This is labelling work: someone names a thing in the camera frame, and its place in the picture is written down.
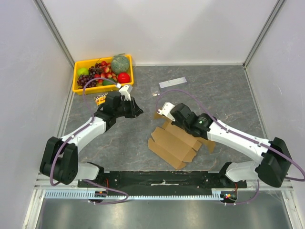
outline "green melon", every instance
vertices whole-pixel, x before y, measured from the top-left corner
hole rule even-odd
[[[114,73],[120,74],[127,72],[129,68],[129,60],[122,55],[116,55],[111,61],[111,69]]]

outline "white wall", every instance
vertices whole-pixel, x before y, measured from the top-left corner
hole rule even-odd
[[[268,136],[283,138],[305,168],[305,1],[286,1],[248,67]],[[289,174],[302,177],[293,166]],[[294,182],[305,214],[305,183]]]
[[[20,229],[72,71],[32,0],[2,1],[0,21],[0,227]]]
[[[276,0],[44,0],[74,60],[242,63]]]

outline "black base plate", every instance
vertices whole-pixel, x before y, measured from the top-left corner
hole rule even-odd
[[[212,188],[235,188],[229,181],[226,186],[220,182],[219,173],[202,171],[110,171],[100,170],[93,182],[127,192],[131,196],[172,196],[172,195],[210,195]],[[179,185],[152,185],[164,182]],[[247,188],[245,181],[237,182],[238,188]],[[78,187],[95,187],[84,181]]]

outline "small package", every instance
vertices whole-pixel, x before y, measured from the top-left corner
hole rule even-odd
[[[107,93],[100,94],[94,98],[96,104],[99,106],[105,102]]]

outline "gray floor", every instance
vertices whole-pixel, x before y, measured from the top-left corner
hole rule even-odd
[[[79,160],[91,161],[106,170],[173,170],[147,147],[151,132],[162,120],[153,120],[158,83],[185,76],[183,89],[191,92],[211,113],[226,124],[263,137],[258,116],[242,66],[164,66],[136,67],[132,96],[144,110],[136,119],[120,118],[108,132],[90,142]],[[95,95],[88,95],[92,107]],[[184,94],[173,92],[161,100],[185,103],[197,114],[198,105]],[[90,117],[81,96],[75,95],[66,133]],[[225,162],[249,160],[243,154],[217,144],[209,154],[204,146],[184,170],[219,170]],[[238,201],[254,192],[239,191]],[[281,192],[262,192],[251,204],[223,206],[219,201],[128,201],[123,204],[94,206],[86,200],[47,199],[39,218],[39,229],[290,229]]]
[[[245,200],[253,192],[239,192]],[[281,192],[261,192],[251,204],[200,200],[133,200],[95,206],[47,199],[37,229],[292,229]]]
[[[147,147],[151,132],[163,120],[153,120],[158,83],[185,76],[188,84],[183,87],[194,94],[218,119],[249,134],[263,137],[258,116],[242,66],[151,66],[134,68],[135,85],[132,96],[144,110],[135,119],[120,118],[108,132],[91,141],[79,154],[82,162],[90,161],[106,170],[174,170]],[[97,106],[94,96],[87,95],[92,108]],[[184,103],[200,114],[198,105],[191,98],[178,92],[168,93],[159,104]],[[75,95],[66,128],[70,133],[90,117],[82,96]],[[225,162],[249,160],[245,155],[221,144],[216,144],[209,154],[202,146],[193,162],[183,170],[218,171]]]

